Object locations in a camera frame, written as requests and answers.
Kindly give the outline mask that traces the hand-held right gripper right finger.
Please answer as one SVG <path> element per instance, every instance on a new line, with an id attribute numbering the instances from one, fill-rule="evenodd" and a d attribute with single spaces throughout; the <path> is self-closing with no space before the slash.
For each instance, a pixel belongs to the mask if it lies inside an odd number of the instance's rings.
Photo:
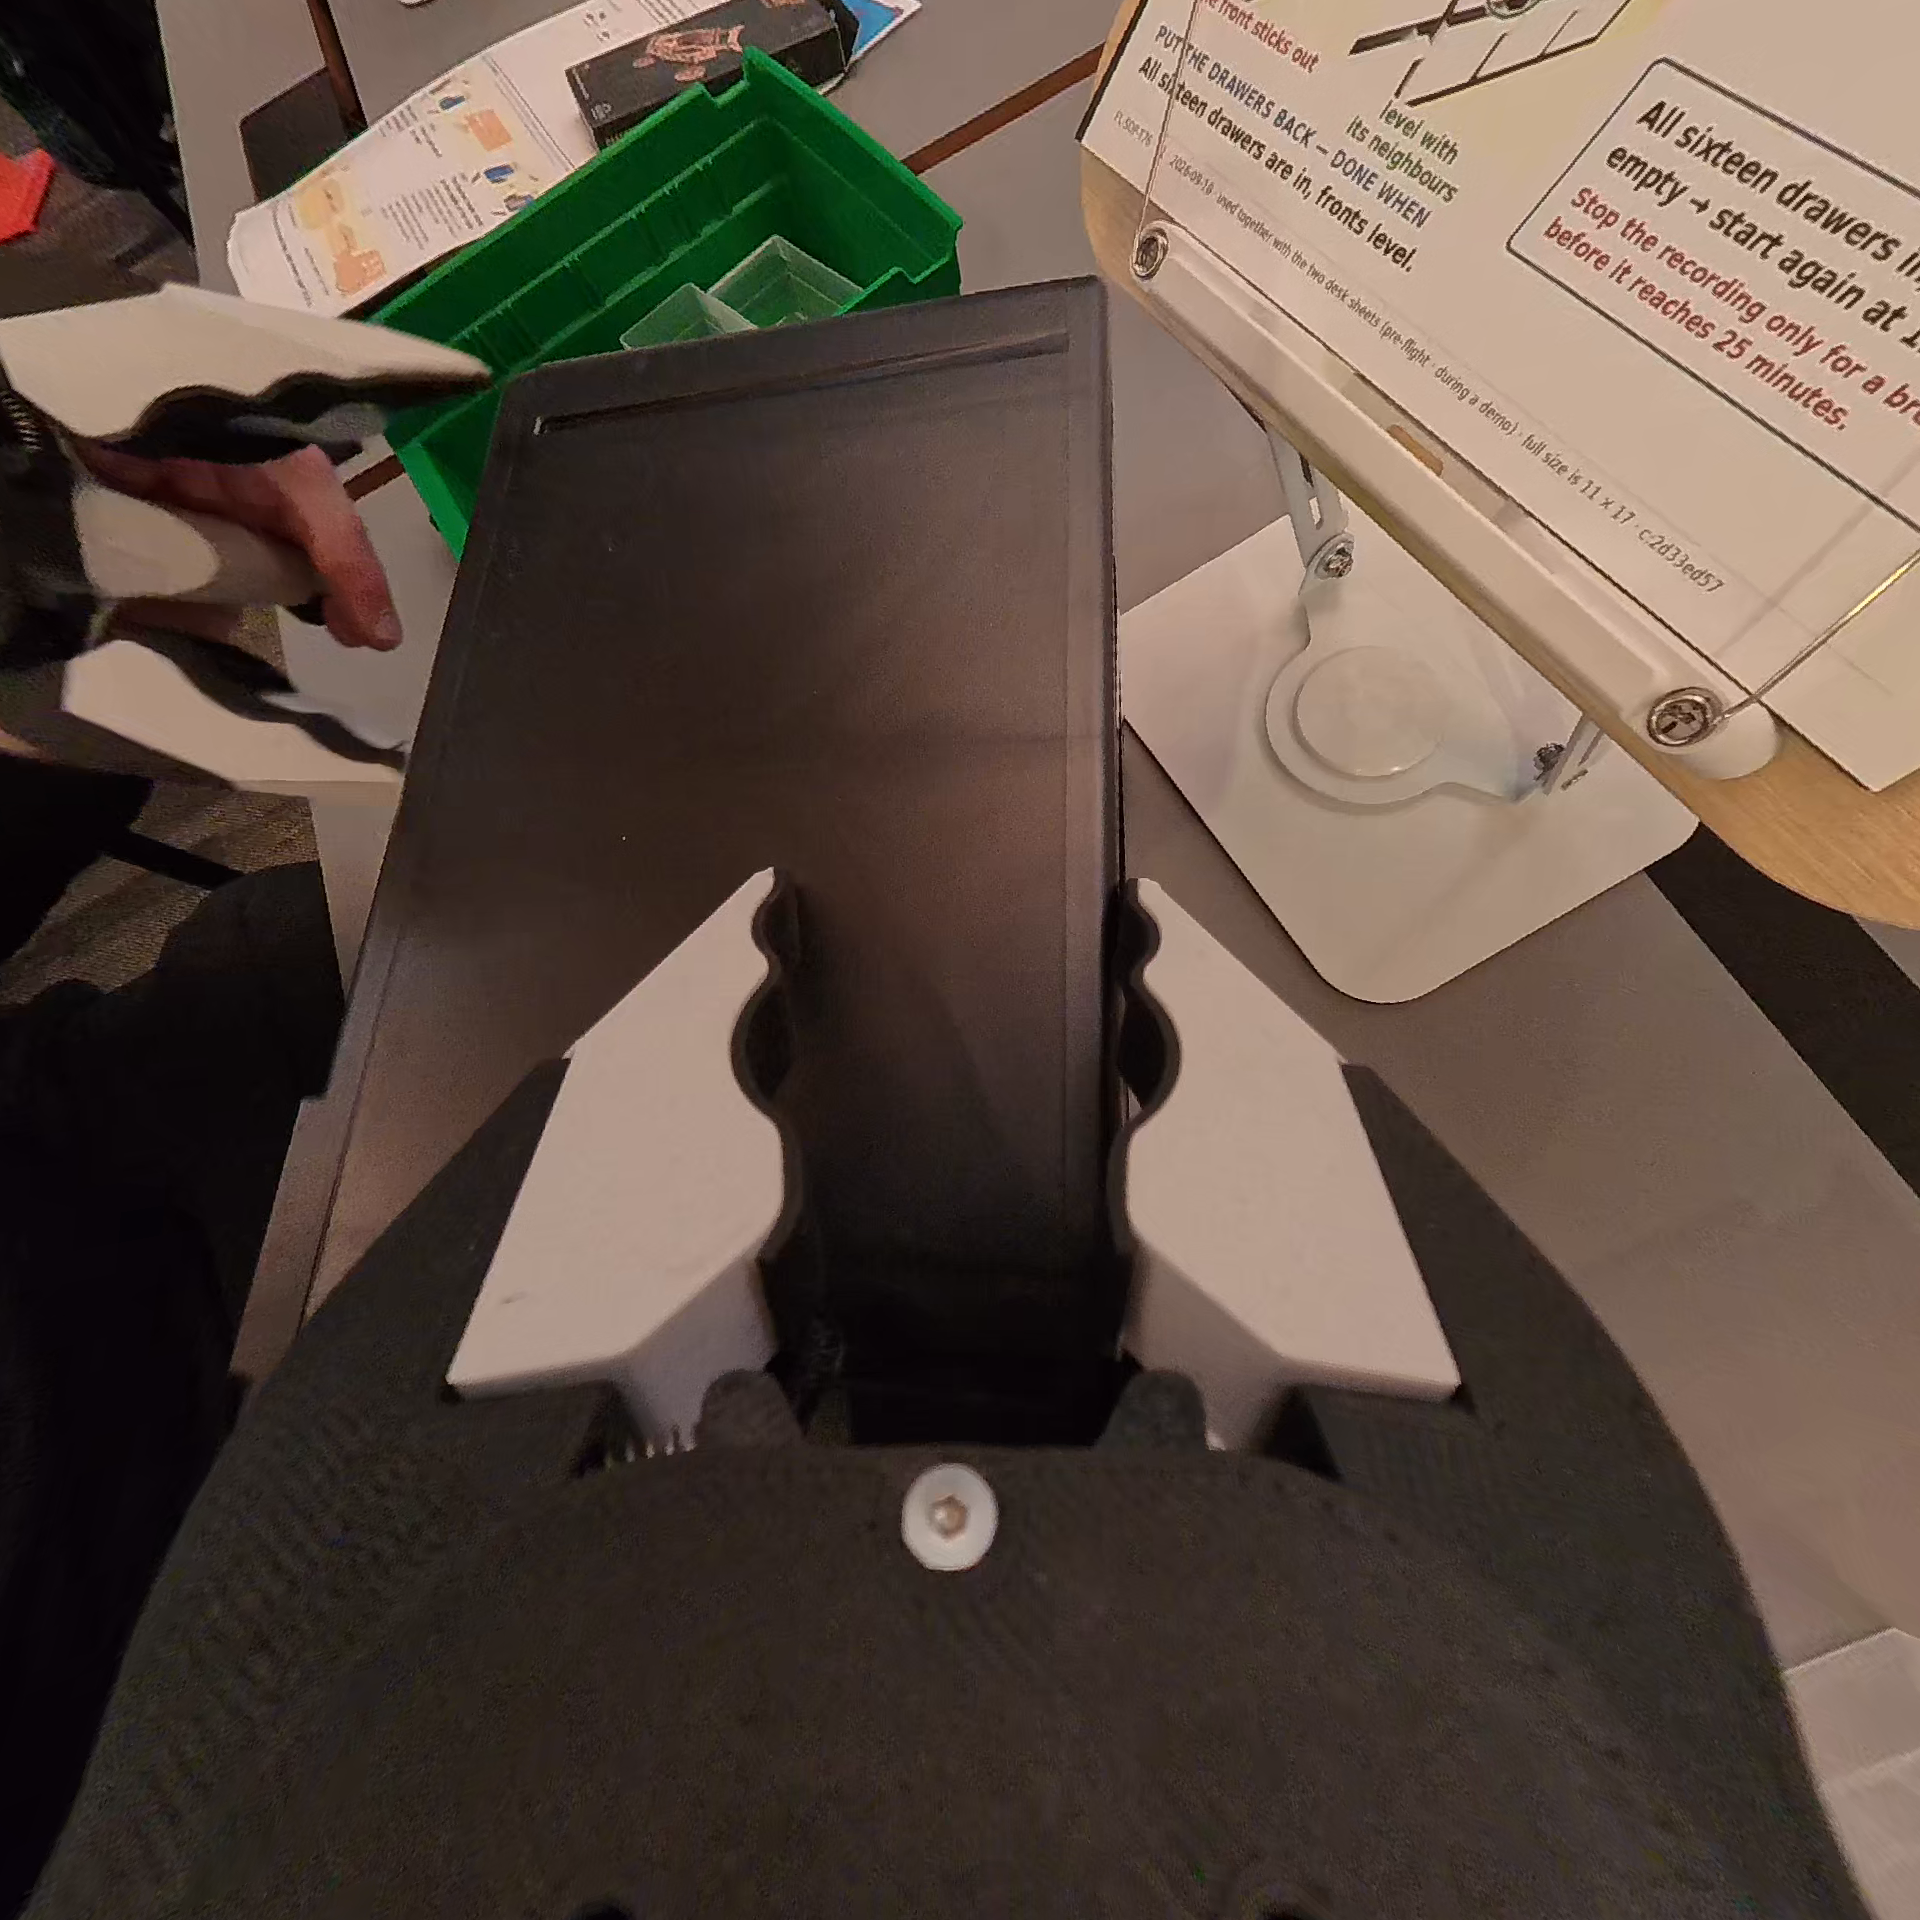
<path id="1" fill-rule="evenodd" d="M 1214 1450 L 1296 1387 L 1447 1404 L 1461 1372 L 1345 1062 L 1155 881 L 1125 896 L 1123 1351 L 1183 1377 Z"/>

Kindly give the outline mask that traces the black drawer cabinet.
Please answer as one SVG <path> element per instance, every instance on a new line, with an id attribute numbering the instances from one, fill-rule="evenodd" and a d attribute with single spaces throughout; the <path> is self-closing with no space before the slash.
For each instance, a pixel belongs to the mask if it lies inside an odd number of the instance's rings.
<path id="1" fill-rule="evenodd" d="M 859 1438 L 1091 1441 L 1123 1318 L 1111 460 L 1094 280 L 509 384 L 352 986 L 318 1280 L 773 870 L 799 1386 L 840 1380 Z"/>

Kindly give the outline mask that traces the green plastic bin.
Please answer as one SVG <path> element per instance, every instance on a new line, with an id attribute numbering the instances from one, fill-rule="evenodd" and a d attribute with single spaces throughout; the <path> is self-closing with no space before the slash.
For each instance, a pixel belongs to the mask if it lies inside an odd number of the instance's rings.
<path id="1" fill-rule="evenodd" d="M 711 288 L 773 236 L 853 282 L 840 314 L 956 297 L 961 218 L 825 97 L 760 52 L 694 88 L 444 259 L 372 321 L 475 354 L 489 392 L 389 425 L 447 554 L 463 554 L 511 378 L 608 354 L 681 286 Z"/>

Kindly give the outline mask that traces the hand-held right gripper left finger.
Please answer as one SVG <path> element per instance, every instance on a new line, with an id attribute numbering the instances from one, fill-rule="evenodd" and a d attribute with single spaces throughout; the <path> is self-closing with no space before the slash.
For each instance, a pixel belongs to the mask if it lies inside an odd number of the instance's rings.
<path id="1" fill-rule="evenodd" d="M 709 1387 L 776 1356 L 764 1264 L 799 1225 L 798 898 L 753 872 L 566 1047 L 445 1384 L 461 1401 L 614 1391 L 689 1450 Z"/>

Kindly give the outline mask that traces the person's left hand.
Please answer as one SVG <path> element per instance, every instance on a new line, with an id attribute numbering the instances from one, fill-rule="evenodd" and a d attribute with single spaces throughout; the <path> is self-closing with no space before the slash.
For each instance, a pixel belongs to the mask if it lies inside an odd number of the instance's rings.
<path id="1" fill-rule="evenodd" d="M 302 551 L 319 582 L 321 622 L 336 642 L 381 655 L 400 647 L 389 574 L 324 449 L 302 446 L 263 464 L 217 464 L 85 446 L 85 460 L 111 489 Z"/>

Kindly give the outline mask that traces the black printed box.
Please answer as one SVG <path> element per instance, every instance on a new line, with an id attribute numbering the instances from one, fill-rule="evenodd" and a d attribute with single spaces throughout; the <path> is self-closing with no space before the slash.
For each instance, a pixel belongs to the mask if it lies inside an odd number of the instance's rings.
<path id="1" fill-rule="evenodd" d="M 724 2 L 575 62 L 566 84 L 603 152 L 688 90 L 731 88 L 747 50 L 816 90 L 829 84 L 846 73 L 854 35 L 856 24 L 838 2 Z"/>

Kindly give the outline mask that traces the small clear plastic drawer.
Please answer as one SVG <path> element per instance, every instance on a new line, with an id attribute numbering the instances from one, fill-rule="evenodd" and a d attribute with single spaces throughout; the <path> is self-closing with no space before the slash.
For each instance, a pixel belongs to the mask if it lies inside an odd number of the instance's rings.
<path id="1" fill-rule="evenodd" d="M 744 330 L 776 330 L 846 316 L 863 288 L 789 238 L 773 234 L 705 288 Z"/>
<path id="2" fill-rule="evenodd" d="M 684 283 L 640 321 L 624 327 L 616 344 L 624 352 L 646 352 L 662 345 L 726 339 L 741 331 L 753 331 L 753 323 L 701 286 Z"/>

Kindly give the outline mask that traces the printed instruction sheet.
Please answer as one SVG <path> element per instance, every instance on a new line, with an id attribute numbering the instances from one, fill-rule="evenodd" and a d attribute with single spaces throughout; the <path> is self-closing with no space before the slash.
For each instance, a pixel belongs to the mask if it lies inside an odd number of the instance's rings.
<path id="1" fill-rule="evenodd" d="M 1139 4 L 1085 155 L 1863 790 L 1916 772 L 1917 7 Z"/>

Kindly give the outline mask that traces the instruction sheet on wooden stand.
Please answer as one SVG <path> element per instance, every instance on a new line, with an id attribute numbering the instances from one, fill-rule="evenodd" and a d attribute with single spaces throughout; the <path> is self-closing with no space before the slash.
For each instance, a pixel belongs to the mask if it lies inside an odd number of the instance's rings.
<path id="1" fill-rule="evenodd" d="M 1096 71 L 1094 95 L 1113 65 L 1135 7 L 1123 4 L 1120 10 Z M 1085 155 L 1080 135 L 1079 144 L 1088 238 L 1094 259 L 1113 283 L 1125 288 L 1142 314 L 1156 323 L 1129 272 L 1139 188 L 1117 180 L 1101 163 Z M 1437 442 L 1405 422 L 1384 395 L 1355 374 L 1353 384 L 1360 406 L 1383 418 L 1393 436 L 1407 444 L 1436 474 L 1459 481 L 1461 488 L 1478 483 L 1491 489 L 1475 470 L 1445 454 Z M 1798 734 L 1781 721 L 1776 723 L 1783 730 L 1779 760 L 1761 772 L 1734 783 L 1697 780 L 1671 761 L 1649 767 L 1644 754 L 1612 740 L 1654 776 L 1703 826 L 1713 828 L 1761 876 L 1847 915 L 1912 928 L 1916 772 L 1889 790 L 1868 792 Z"/>

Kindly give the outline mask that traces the white stand ledge bar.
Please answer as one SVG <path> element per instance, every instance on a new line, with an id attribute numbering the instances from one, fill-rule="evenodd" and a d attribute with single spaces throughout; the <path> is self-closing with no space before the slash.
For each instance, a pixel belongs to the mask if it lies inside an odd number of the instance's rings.
<path id="1" fill-rule="evenodd" d="M 1152 286 L 1134 282 L 1156 323 L 1601 734 L 1649 767 L 1712 783 L 1779 760 L 1783 730 L 1766 710 L 1737 713 L 1691 751 L 1654 745 L 1644 732 L 1654 702 L 1681 686 L 1734 700 L 1731 681 L 1609 598 L 1597 569 L 1532 514 L 1432 471 L 1360 406 L 1353 374 L 1200 238 L 1172 225 L 1171 240 Z"/>

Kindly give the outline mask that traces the white stand base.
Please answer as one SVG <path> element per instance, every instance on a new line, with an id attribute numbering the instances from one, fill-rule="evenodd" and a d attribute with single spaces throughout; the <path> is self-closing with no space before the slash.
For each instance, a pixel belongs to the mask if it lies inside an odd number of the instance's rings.
<path id="1" fill-rule="evenodd" d="M 1286 518 L 1120 620 L 1120 707 L 1336 992 L 1422 999 L 1695 816 L 1280 434 Z"/>

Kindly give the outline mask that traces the loose printed paper sheet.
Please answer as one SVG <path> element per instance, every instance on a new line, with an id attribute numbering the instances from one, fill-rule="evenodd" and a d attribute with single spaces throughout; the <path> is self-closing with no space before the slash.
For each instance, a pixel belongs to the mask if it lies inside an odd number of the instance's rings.
<path id="1" fill-rule="evenodd" d="M 597 153 L 572 66 L 696 11 L 694 2 L 566 7 L 445 66 L 232 218 L 235 292 L 327 321 L 396 297 Z"/>

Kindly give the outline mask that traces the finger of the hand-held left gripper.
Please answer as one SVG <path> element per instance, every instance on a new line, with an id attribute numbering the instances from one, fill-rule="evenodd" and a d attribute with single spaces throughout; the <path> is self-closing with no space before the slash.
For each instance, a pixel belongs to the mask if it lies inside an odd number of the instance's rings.
<path id="1" fill-rule="evenodd" d="M 1 367 L 78 444 L 209 464 L 359 449 L 494 383 L 483 359 L 407 331 L 180 283 L 5 321 Z"/>
<path id="2" fill-rule="evenodd" d="M 64 668 L 78 724 L 247 793 L 398 793 L 404 754 L 381 751 L 289 689 L 247 689 L 212 666 L 120 638 Z"/>

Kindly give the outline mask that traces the large clear plastic bin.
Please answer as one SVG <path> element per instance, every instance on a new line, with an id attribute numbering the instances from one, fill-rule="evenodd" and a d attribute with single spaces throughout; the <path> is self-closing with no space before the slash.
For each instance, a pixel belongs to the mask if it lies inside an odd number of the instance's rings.
<path id="1" fill-rule="evenodd" d="M 1877 1918 L 1917 1915 L 1917 1640 L 1883 1627 L 1787 1670 L 1815 1787 Z"/>

